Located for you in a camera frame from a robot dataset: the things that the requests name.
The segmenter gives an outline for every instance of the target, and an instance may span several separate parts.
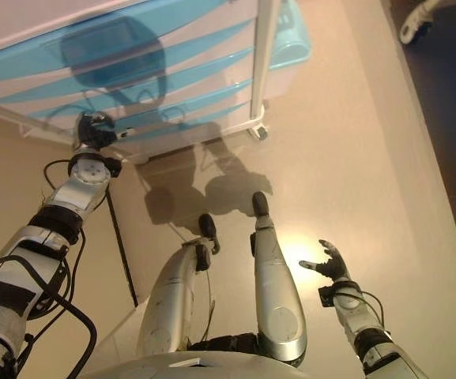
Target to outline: black joint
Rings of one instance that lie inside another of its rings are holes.
[[[120,174],[120,171],[122,170],[122,163],[118,159],[110,157],[105,158],[95,152],[81,152],[70,159],[70,162],[68,163],[68,175],[71,175],[73,167],[80,159],[90,159],[97,160],[98,162],[103,162],[104,166],[110,171],[110,176],[112,178],[117,178]]]
[[[115,158],[105,158],[104,166],[110,171],[112,178],[118,178],[120,171],[122,170],[122,163],[120,160]]]
[[[239,353],[261,355],[258,347],[258,337],[254,333],[244,333],[238,336],[222,336],[191,345],[190,351],[236,351]]]
[[[210,254],[205,245],[196,245],[196,258],[196,272],[209,269]]]
[[[66,246],[63,246],[60,250],[54,250],[49,246],[30,239],[20,242],[17,246],[58,261],[62,261],[68,252],[68,248]]]
[[[354,350],[361,362],[368,351],[381,343],[393,342],[391,338],[381,329],[368,328],[360,332],[354,339]]]
[[[343,280],[341,282],[335,282],[331,286],[321,287],[318,289],[318,292],[322,306],[324,308],[334,306],[333,298],[335,297],[337,291],[342,288],[354,288],[355,290],[361,292],[359,284],[352,282],[351,280]]]
[[[251,234],[251,252],[252,252],[252,257],[255,257],[255,254],[256,254],[256,234],[255,233]]]
[[[117,141],[115,124],[108,114],[81,114],[77,122],[78,140],[90,148],[100,150]]]
[[[29,221],[28,225],[44,227],[62,237],[74,245],[78,241],[78,233],[82,228],[83,220],[75,212],[58,205],[42,207],[38,213]]]
[[[368,375],[370,373],[373,373],[377,371],[378,369],[384,367],[385,365],[391,363],[392,361],[396,361],[398,358],[400,358],[400,355],[394,351],[388,355],[386,355],[384,358],[380,359],[377,361],[376,364],[373,366],[369,366],[367,363],[363,364],[363,371],[365,375]]]
[[[293,359],[292,361],[284,361],[284,363],[287,363],[288,365],[290,365],[292,367],[298,367],[299,365],[301,365],[301,363],[303,363],[306,353],[307,353],[307,349],[305,349],[298,358]]]

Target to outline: humanoid robot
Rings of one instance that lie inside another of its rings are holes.
[[[69,274],[64,260],[70,246],[77,242],[83,223],[121,170],[118,160],[100,152],[117,140],[113,128],[113,121],[105,114],[81,114],[68,165],[70,178],[0,252],[0,379],[17,377],[33,343],[25,333],[26,322],[43,315],[54,302],[71,312],[90,332],[85,353],[68,379],[81,374],[96,345],[94,324],[58,291]],[[255,193],[252,202],[256,223],[250,241],[258,332],[190,342],[194,274],[207,270],[212,255],[220,250],[213,220],[205,214],[199,218],[202,237],[183,243],[163,267],[152,289],[138,340],[141,358],[83,377],[309,377],[296,368],[307,348],[300,297],[278,245],[265,195]],[[352,281],[338,250],[327,241],[321,243],[330,256],[327,263],[300,264],[332,279],[332,286],[319,289],[322,304],[336,308],[366,377],[426,378],[393,342],[381,321],[369,312],[360,286]],[[25,340],[28,346],[23,349]]]

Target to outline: drawer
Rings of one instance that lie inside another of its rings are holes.
[[[197,2],[147,1],[1,50],[0,103],[110,88],[197,66],[214,47],[217,58],[241,50],[229,42],[239,44],[239,30],[254,23],[257,2]],[[189,11],[178,16],[184,7]],[[244,47],[253,42],[254,31]]]
[[[189,122],[174,124],[128,137],[115,144],[129,154],[155,156],[184,146],[218,138],[232,133],[250,119],[250,103],[241,103]]]
[[[118,133],[133,129],[135,133],[159,129],[162,124],[188,122],[193,118],[220,109],[245,103],[251,99],[252,80],[224,86],[213,92],[205,93],[179,102],[160,105],[154,109],[133,110],[129,116],[115,117],[115,128]],[[72,129],[77,119],[77,113],[55,118],[54,125],[62,129]]]

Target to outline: black wire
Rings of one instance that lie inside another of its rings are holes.
[[[114,227],[115,237],[117,238],[117,245],[119,246],[120,258],[122,261],[122,266],[124,267],[124,274],[126,274],[126,279],[128,286],[130,288],[131,298],[133,299],[134,307],[138,306],[138,297],[136,295],[136,290],[134,289],[133,278],[131,277],[130,266],[127,263],[126,250],[124,249],[124,242],[122,241],[122,236],[120,234],[119,222],[117,221],[117,215],[115,214],[114,203],[111,200],[110,190],[107,189],[105,194],[107,198],[108,210],[110,211],[111,223]]]
[[[73,314],[79,321],[81,321],[85,327],[89,330],[89,343],[85,348],[84,354],[80,357],[75,367],[72,369],[70,375],[68,375],[67,379],[74,379],[78,376],[81,369],[85,366],[85,363],[88,361],[89,356],[91,355],[94,347],[96,346],[96,339],[97,339],[97,331],[96,326],[92,323],[91,319],[88,318],[85,313],[79,310],[76,306],[71,304],[70,302],[66,301],[61,295],[54,291],[45,281],[42,279],[40,274],[36,272],[36,270],[31,266],[31,264],[25,260],[23,257],[10,255],[8,257],[0,258],[0,264],[8,262],[8,261],[16,261],[25,270],[28,274],[33,278],[33,280],[38,284],[43,292],[53,298],[57,303],[59,303],[65,310],[68,310],[71,314]]]
[[[377,311],[373,307],[373,305],[370,304],[366,299],[361,298],[360,296],[346,294],[345,292],[337,292],[337,293],[335,293],[335,296],[345,296],[347,298],[354,298],[356,300],[359,300],[360,302],[364,302],[371,309],[371,311],[374,313],[374,315],[377,317],[377,321],[383,326],[383,328],[386,328],[384,326],[384,323],[381,321],[379,314],[377,313]]]
[[[206,270],[205,272],[206,272],[206,279],[209,284],[209,319],[208,319],[208,322],[206,323],[206,329],[205,329],[205,332],[203,333],[203,337],[200,341],[206,341],[206,339],[209,336],[210,325],[212,324],[213,311],[215,310],[215,300],[212,301],[212,286],[210,285],[209,270]]]
[[[55,164],[57,163],[68,163],[70,160],[69,159],[57,159],[57,160],[53,160],[52,162],[49,162],[45,165],[45,167],[43,168],[43,176],[45,177],[45,180],[47,180],[47,183],[48,185],[53,189],[55,190],[55,186],[54,186],[54,183],[52,183],[50,177],[48,176],[48,169],[51,167],[51,166],[54,166]],[[103,204],[103,201],[104,199],[107,198],[107,193],[105,192],[103,198],[101,199],[101,201],[96,205],[96,207],[94,207],[94,209],[92,210],[93,212],[96,211],[102,204]]]
[[[62,294],[63,298],[66,298],[66,296],[70,293],[70,287],[71,287],[71,271],[70,271],[70,265],[68,265],[68,261],[64,258],[62,260],[62,266],[66,270],[66,289],[64,290],[64,293]],[[48,314],[54,312],[57,308],[59,307],[58,303],[55,303],[51,308],[48,310],[43,311],[42,313],[34,316],[34,317],[29,317],[28,321],[32,320],[37,320],[43,316],[47,316]]]
[[[383,307],[382,302],[379,300],[379,298],[378,298],[377,296],[371,294],[370,292],[361,291],[361,293],[370,296],[371,298],[373,298],[373,299],[379,304],[379,308],[380,308],[380,318],[382,319],[382,325],[384,326],[384,324],[385,324],[385,320],[384,320],[384,307]]]
[[[43,176],[45,177],[45,180],[47,180],[47,183],[49,184],[50,187],[52,187],[53,190],[55,190],[55,186],[54,184],[52,183],[52,181],[50,180],[50,178],[48,177],[48,168],[50,166],[54,166],[55,164],[57,163],[65,163],[65,162],[69,162],[70,160],[69,159],[57,159],[57,160],[53,160],[52,162],[49,162],[45,165],[45,167],[43,168]]]
[[[84,252],[85,248],[85,243],[87,241],[87,238],[85,237],[85,233],[83,229],[80,229],[80,234],[82,237],[82,244],[80,246],[80,249],[78,250],[78,255],[77,255],[77,260],[75,261],[75,265],[73,266],[73,273],[71,275],[71,291],[68,296],[68,303],[71,304],[73,300],[73,296],[75,294],[75,280],[77,278],[77,269],[78,269],[78,264],[80,263],[80,258],[82,256],[82,253]],[[22,370],[22,367],[25,364],[25,361],[27,360],[27,357],[29,356],[29,353],[27,350],[31,350],[35,342],[66,312],[66,309],[62,309],[61,312],[57,313],[54,318],[52,318],[48,323],[38,332],[38,334],[32,339],[32,341],[28,344],[28,346],[22,351],[21,355],[19,355],[19,358],[17,361],[19,362],[19,369],[18,372]]]
[[[70,295],[68,296],[68,303],[69,304],[71,304],[71,302],[73,300],[73,296],[75,294],[75,280],[77,278],[78,264],[80,263],[80,258],[81,258],[82,253],[84,252],[85,242],[86,242],[86,237],[85,237],[85,233],[84,233],[83,229],[80,229],[80,234],[81,234],[81,237],[82,237],[82,244],[80,246],[80,250],[78,251],[77,260],[75,261],[75,265],[73,266],[73,273],[71,275],[71,277],[72,277],[72,279],[71,279],[71,291],[70,291]],[[32,343],[35,343],[65,312],[66,312],[66,309],[62,309],[61,312],[57,313],[55,315],[55,317],[52,320],[50,320],[48,322],[48,324],[46,324],[40,330],[40,332],[33,339]]]

